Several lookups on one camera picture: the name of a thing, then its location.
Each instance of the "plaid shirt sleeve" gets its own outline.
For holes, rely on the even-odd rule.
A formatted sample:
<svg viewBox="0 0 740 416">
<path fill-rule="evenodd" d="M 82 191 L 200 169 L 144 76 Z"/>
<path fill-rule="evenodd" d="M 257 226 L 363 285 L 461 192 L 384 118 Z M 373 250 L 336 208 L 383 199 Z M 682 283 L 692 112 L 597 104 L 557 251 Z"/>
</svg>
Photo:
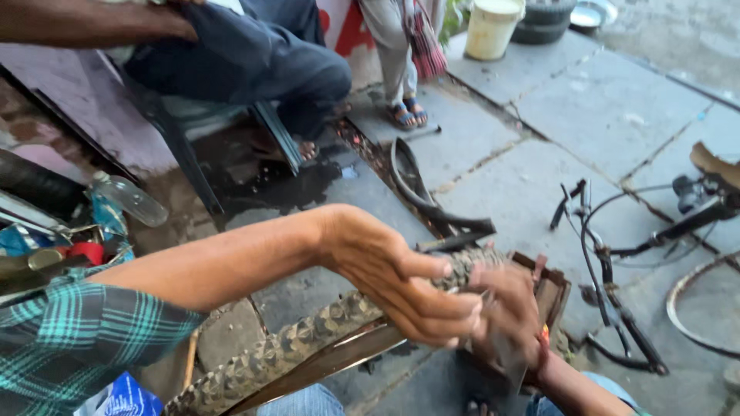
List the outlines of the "plaid shirt sleeve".
<svg viewBox="0 0 740 416">
<path fill-rule="evenodd" d="M 0 406 L 8 414 L 71 414 L 126 369 L 156 362 L 207 316 L 82 278 L 60 276 L 0 309 Z"/>
</svg>

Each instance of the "bicycle frame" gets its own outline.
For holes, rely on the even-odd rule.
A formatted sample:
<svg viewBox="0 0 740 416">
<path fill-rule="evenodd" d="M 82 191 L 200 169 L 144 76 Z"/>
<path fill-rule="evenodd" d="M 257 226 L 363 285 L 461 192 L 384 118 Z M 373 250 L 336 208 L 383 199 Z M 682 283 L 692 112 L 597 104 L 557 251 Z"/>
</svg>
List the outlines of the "bicycle frame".
<svg viewBox="0 0 740 416">
<path fill-rule="evenodd" d="M 604 245 L 602 239 L 589 228 L 589 221 L 591 219 L 591 216 L 608 202 L 611 202 L 613 199 L 627 194 L 623 193 L 616 197 L 612 197 L 604 203 L 600 204 L 595 210 L 592 211 L 591 182 L 589 180 L 582 179 L 570 192 L 568 192 L 565 186 L 562 185 L 562 190 L 565 196 L 557 207 L 555 215 L 553 216 L 553 220 L 550 223 L 550 229 L 555 230 L 558 227 L 564 214 L 568 216 L 568 220 L 570 220 L 571 215 L 576 215 L 580 218 L 582 227 L 581 241 L 583 252 L 584 256 L 586 257 L 586 263 L 591 274 L 591 279 L 593 281 L 593 286 L 579 286 L 581 289 L 581 296 L 588 304 L 599 308 L 602 320 L 604 321 L 604 325 L 606 327 L 614 327 L 622 343 L 624 354 L 617 355 L 612 353 L 591 333 L 586 335 L 585 341 L 596 348 L 596 350 L 601 352 L 604 356 L 619 365 L 630 369 L 637 369 L 641 371 L 655 373 L 658 375 L 668 375 L 668 367 L 660 358 L 659 353 L 650 342 L 648 337 L 646 337 L 644 332 L 639 328 L 635 317 L 632 315 L 629 309 L 624 306 L 624 304 L 620 301 L 619 297 L 616 294 L 616 290 L 619 287 L 613 282 L 613 268 L 611 258 L 613 256 L 617 256 L 619 258 L 635 256 L 646 252 L 654 247 L 662 246 L 668 241 L 676 240 L 677 238 L 696 231 L 697 229 L 702 228 L 715 221 L 723 221 L 733 218 L 740 213 L 740 194 L 731 192 L 715 192 L 714 195 L 711 195 L 708 201 L 706 201 L 700 207 L 694 209 L 682 220 L 674 223 L 671 227 L 668 227 L 661 232 L 653 233 L 653 235 L 642 244 L 639 244 L 634 248 L 611 249 L 609 246 Z M 580 196 L 580 206 L 571 209 L 571 199 L 575 198 L 576 196 Z M 591 265 L 588 248 L 585 242 L 585 238 L 587 236 L 593 241 L 593 250 L 596 253 L 597 258 L 599 259 L 599 262 L 601 263 L 601 283 L 599 283 L 596 279 L 596 275 Z M 622 330 L 622 324 L 629 332 L 640 352 L 645 356 L 645 360 L 636 360 L 631 357 L 632 354 L 630 343 L 627 339 L 626 334 Z"/>
</svg>

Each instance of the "tire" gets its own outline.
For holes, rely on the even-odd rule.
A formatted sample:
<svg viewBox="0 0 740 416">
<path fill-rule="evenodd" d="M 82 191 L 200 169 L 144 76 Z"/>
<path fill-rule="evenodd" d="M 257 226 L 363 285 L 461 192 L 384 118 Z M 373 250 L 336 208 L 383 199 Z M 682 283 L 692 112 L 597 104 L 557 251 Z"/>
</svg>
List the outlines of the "tire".
<svg viewBox="0 0 740 416">
<path fill-rule="evenodd" d="M 433 285 L 450 290 L 468 284 L 474 263 L 509 262 L 492 248 L 470 249 L 452 255 L 452 275 Z M 267 384 L 287 375 L 311 356 L 365 325 L 383 317 L 383 311 L 357 291 L 344 295 L 313 316 L 283 327 L 257 342 L 188 386 L 165 405 L 165 416 L 219 416 Z"/>
<path fill-rule="evenodd" d="M 551 44 L 563 36 L 570 24 L 570 21 L 559 24 L 528 24 L 521 21 L 514 29 L 511 41 L 518 44 Z"/>
<path fill-rule="evenodd" d="M 556 4 L 527 3 L 524 15 L 525 23 L 561 24 L 571 21 L 571 12 L 576 7 L 576 0 L 561 0 Z"/>
</svg>

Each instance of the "blue sandal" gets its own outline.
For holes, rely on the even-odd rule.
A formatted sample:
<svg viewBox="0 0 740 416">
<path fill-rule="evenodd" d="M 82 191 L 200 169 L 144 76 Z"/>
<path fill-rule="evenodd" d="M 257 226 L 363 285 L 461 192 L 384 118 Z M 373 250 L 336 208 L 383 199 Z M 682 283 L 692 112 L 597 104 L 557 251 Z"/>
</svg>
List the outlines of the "blue sandal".
<svg viewBox="0 0 740 416">
<path fill-rule="evenodd" d="M 426 126 L 426 123 L 429 121 L 429 115 L 427 114 L 426 110 L 411 111 L 411 108 L 413 108 L 415 105 L 419 104 L 419 101 L 417 101 L 416 97 L 411 98 L 404 98 L 403 104 L 406 105 L 406 109 L 414 115 L 414 117 L 417 119 L 417 126 L 418 127 L 424 127 Z"/>
<path fill-rule="evenodd" d="M 397 117 L 397 114 L 401 111 L 405 111 L 406 114 Z M 391 119 L 393 119 L 394 123 L 396 124 L 396 127 L 400 129 L 411 130 L 417 126 L 416 118 L 413 114 L 411 114 L 411 112 L 406 109 L 406 106 L 404 104 L 398 104 L 393 107 L 388 106 L 388 113 L 391 116 Z M 408 121 L 412 119 L 414 120 L 414 122 L 409 124 Z"/>
</svg>

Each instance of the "dark blue pants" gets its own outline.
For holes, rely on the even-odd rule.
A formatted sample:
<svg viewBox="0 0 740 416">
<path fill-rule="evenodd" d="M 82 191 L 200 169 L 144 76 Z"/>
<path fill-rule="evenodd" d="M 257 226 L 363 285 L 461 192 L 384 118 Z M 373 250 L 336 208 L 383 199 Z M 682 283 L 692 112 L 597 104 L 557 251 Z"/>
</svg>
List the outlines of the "dark blue pants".
<svg viewBox="0 0 740 416">
<path fill-rule="evenodd" d="M 315 0 L 240 2 L 244 16 L 184 4 L 198 43 L 140 45 L 124 69 L 163 95 L 243 105 L 279 101 L 286 129 L 313 140 L 352 84 L 344 58 L 324 47 Z"/>
</svg>

